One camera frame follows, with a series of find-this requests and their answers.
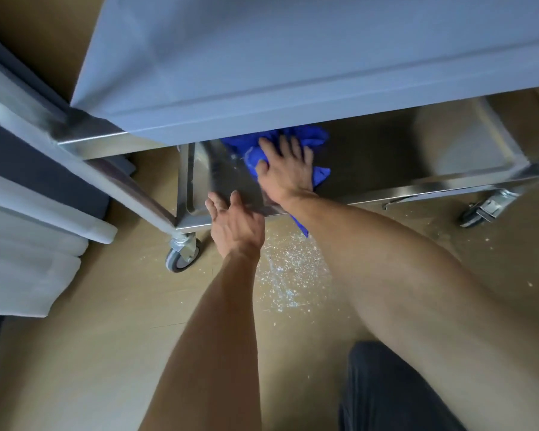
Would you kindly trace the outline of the blue cleaning cloth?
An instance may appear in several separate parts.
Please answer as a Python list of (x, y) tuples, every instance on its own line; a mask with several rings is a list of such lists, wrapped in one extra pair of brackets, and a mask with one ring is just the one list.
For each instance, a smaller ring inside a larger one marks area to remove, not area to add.
[[(308, 147), (312, 152), (318, 151), (323, 144), (329, 140), (329, 134), (317, 125), (299, 125), (277, 130), (269, 130), (258, 133), (244, 134), (233, 137), (222, 138), (221, 142), (228, 147), (237, 157), (241, 158), (254, 180), (258, 180), (256, 166), (260, 160), (267, 161), (264, 151), (259, 146), (259, 138), (266, 138), (271, 141), (279, 152), (279, 139), (281, 136), (287, 138), (295, 137), (302, 149)], [(330, 168), (321, 166), (312, 167), (312, 187), (315, 189), (323, 183), (331, 174)], [(262, 190), (265, 205), (277, 206)], [(308, 238), (309, 231), (295, 217), (290, 215), (294, 223), (299, 227), (302, 234)]]

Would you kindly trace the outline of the person's right forearm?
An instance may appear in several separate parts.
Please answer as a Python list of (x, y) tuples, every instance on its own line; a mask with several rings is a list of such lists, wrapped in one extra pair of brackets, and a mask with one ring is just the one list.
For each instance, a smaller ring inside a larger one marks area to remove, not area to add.
[(302, 190), (268, 194), (299, 219), (320, 247), (367, 328), (393, 342), (432, 327), (433, 312), (452, 317), (475, 291), (459, 260), (426, 236), (388, 217)]

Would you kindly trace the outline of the grey caster wheel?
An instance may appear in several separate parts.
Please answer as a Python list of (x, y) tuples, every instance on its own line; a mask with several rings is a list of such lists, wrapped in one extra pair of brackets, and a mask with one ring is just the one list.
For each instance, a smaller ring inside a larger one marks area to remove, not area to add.
[(467, 229), (484, 222), (494, 221), (524, 193), (525, 189), (521, 187), (501, 188), (494, 191), (485, 200), (469, 206), (459, 218), (460, 227)]
[(180, 273), (197, 261), (202, 253), (202, 242), (196, 233), (172, 237), (170, 250), (165, 258), (165, 267), (173, 273)]

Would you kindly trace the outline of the dark grey bed base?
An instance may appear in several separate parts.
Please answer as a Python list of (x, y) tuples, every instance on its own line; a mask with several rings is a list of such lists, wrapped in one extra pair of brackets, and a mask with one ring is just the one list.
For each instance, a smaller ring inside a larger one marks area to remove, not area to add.
[[(0, 43), (0, 64), (59, 108), (68, 103)], [(0, 127), (0, 176), (54, 201), (104, 219), (110, 197)]]

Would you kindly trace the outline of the person's right hand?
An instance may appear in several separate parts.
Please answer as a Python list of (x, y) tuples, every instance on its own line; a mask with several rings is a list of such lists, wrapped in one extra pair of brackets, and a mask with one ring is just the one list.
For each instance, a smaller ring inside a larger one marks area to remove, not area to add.
[(259, 138), (259, 146), (267, 157), (271, 173), (266, 184), (260, 184), (260, 187), (285, 211), (290, 211), (290, 206), (299, 199), (314, 196), (312, 169), (306, 170), (303, 167), (303, 154), (298, 140), (291, 137), (290, 144), (293, 158), (286, 161), (280, 154), (280, 147), (278, 152), (271, 141)]

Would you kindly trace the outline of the person's dark trouser leg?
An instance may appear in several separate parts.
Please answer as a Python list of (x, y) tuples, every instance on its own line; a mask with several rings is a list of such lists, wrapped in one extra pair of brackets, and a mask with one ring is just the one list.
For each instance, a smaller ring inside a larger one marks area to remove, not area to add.
[(379, 341), (348, 355), (339, 431), (467, 431), (425, 379)]

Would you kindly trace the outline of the person's left forearm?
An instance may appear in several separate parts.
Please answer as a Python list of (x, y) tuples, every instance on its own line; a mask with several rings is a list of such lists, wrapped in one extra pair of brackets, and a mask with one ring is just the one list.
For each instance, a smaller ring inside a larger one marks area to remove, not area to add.
[(261, 431), (253, 285), (260, 250), (239, 245), (173, 348), (138, 431)]

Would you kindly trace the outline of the stainless steel cart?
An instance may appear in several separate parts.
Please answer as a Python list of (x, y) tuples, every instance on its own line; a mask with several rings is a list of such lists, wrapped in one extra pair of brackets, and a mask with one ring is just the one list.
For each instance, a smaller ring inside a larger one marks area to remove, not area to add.
[(415, 201), (539, 178), (486, 97), (539, 87), (539, 0), (0, 0), (0, 129), (172, 237), (230, 186), (221, 138), (359, 117), (322, 193)]

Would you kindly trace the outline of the white crumbs debris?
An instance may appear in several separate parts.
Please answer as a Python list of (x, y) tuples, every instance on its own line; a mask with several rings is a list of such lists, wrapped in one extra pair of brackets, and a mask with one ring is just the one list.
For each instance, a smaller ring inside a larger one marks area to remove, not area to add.
[(266, 238), (256, 283), (259, 302), (275, 312), (312, 312), (336, 293), (320, 248), (299, 231)]

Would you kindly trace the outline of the person's left hand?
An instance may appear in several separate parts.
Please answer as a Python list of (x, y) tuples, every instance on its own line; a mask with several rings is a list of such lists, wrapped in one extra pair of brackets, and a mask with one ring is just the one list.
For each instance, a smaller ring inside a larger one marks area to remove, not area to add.
[(265, 219), (244, 205), (243, 214), (230, 214), (230, 198), (226, 202), (221, 195), (209, 192), (205, 202), (210, 214), (211, 236), (223, 259), (231, 254), (242, 254), (259, 260), (265, 242)]

